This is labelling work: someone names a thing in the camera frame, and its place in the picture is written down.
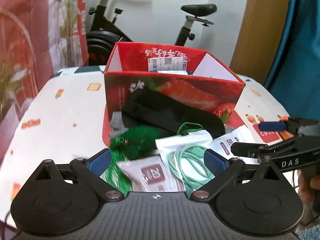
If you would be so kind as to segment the person's right hand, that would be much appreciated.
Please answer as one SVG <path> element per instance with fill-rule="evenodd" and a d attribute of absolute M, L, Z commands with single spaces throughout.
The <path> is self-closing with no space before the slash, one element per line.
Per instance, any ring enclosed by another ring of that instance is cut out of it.
<path fill-rule="evenodd" d="M 308 205 L 313 201 L 315 191 L 319 191 L 319 176 L 308 179 L 301 170 L 299 170 L 297 174 L 299 185 L 298 195 L 302 202 Z"/>

